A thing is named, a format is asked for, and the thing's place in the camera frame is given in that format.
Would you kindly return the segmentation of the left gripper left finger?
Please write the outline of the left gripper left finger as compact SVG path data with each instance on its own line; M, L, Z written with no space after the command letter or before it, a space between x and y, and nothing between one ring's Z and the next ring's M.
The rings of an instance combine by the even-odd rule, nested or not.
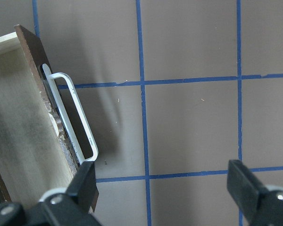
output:
M98 196L94 162L84 161L67 188L48 190L30 209L1 203L0 226L99 226L92 215Z

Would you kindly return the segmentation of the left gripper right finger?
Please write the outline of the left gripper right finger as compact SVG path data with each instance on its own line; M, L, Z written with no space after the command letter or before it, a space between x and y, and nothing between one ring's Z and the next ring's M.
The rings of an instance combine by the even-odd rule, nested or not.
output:
M242 161L230 160L227 190L249 226L283 226L283 187L263 184Z

